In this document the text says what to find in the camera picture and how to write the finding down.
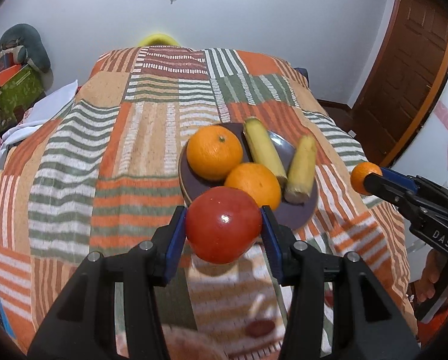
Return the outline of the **small mandarin orange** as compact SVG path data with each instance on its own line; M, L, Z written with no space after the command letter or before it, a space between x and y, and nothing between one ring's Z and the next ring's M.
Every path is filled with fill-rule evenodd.
M377 174L379 176L382 176L380 166L370 162L363 162L356 165L353 168L350 177L352 189L354 189L360 195L370 196L371 193L367 191L363 183L366 176L370 174Z

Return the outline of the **yellow sugarcane piece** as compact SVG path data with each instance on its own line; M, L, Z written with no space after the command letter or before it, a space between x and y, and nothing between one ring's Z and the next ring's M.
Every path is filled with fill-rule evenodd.
M304 204L311 196L316 167L316 141L302 136L296 147L284 190L285 200L294 205Z
M283 188L287 182L286 170L265 125L255 117L248 118L243 123L243 134L251 152L252 160L267 167Z

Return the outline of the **large orange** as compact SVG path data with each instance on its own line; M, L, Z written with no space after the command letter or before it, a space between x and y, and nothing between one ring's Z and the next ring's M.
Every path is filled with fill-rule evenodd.
M281 186L266 166L241 163L225 179L225 187L240 189L249 194L258 206L276 210L282 202Z

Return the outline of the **red tomato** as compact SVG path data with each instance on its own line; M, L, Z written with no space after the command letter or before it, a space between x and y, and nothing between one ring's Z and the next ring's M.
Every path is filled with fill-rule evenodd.
M261 232L262 215L248 193L219 186L194 199L185 225L194 254L207 263L223 265L252 247Z

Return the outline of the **small dark red fruit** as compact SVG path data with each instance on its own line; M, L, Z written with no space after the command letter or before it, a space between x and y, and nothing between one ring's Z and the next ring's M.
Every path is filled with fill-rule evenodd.
M257 319L248 323L245 327L244 332L246 336L252 338L260 338L262 336L267 336L274 331L276 325L273 320L268 319Z

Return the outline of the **dark purple plate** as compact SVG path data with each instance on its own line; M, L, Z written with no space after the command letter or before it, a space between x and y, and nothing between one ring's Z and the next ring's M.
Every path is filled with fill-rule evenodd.
M307 202L289 203L283 198L283 194L277 194L269 173L264 172L262 166L253 163L243 125L224 123L222 126L236 135L243 148L242 164L231 172L229 186L249 193L259 204L271 203L276 220L294 231L310 224L319 201L318 183L313 183L313 190ZM179 158L178 174L182 195L187 205L208 189L226 184L225 180L209 181L195 174L188 164L186 149L182 150Z

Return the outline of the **yellow sugarcane piece on plate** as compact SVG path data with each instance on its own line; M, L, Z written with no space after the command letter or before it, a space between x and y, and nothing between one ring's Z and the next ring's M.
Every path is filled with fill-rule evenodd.
M255 117L248 118L243 123L243 134L251 152L252 160L267 167L283 188L287 182L286 170L265 125Z

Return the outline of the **dark blue bag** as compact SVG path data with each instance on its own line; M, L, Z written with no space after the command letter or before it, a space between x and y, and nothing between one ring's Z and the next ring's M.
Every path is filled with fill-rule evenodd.
M308 72L307 72L307 69L306 68L295 68L295 70L296 70L296 72L299 72L299 74L302 76L302 77L304 77L305 78L305 82L306 82L306 85L308 85L309 86L309 78L308 78Z

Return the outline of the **brown wooden door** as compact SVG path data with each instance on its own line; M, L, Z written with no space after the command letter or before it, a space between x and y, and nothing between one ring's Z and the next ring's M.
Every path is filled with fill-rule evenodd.
M367 159L392 164L410 144L448 77L448 13L437 0L395 0L384 41L353 108Z

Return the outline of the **orange with stem on plate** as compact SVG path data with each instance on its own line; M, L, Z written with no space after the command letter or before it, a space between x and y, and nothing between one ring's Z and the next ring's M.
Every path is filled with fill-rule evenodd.
M186 158L191 170L209 181L224 180L243 159L237 136L220 125L200 128L186 144Z

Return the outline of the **white sheet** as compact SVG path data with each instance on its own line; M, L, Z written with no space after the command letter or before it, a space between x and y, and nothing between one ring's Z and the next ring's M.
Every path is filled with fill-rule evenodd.
M39 100L31 108L31 112L24 121L16 127L11 127L3 135L3 143L0 147L0 170L4 168L4 162L10 147L17 144L36 132L49 120L57 116L73 100L78 89L78 81L67 84L42 100Z

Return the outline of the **green patterned box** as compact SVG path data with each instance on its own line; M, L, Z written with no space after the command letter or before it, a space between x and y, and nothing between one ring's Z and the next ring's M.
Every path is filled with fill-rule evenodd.
M38 72L29 66L21 68L0 87L0 134L15 127L25 112L44 97Z

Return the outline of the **yellow pillow behind bed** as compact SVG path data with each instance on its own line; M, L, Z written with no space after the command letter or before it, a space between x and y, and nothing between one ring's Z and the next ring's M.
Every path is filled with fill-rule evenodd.
M179 47L179 43L171 36L163 33L153 33L138 43L139 47L150 47L150 46L176 46Z

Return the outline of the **grey neck pillow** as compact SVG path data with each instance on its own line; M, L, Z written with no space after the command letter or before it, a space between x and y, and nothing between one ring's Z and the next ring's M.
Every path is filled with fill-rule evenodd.
M39 32L29 24L16 24L6 30L0 38L0 50L11 53L14 63L27 64L41 74L51 70Z

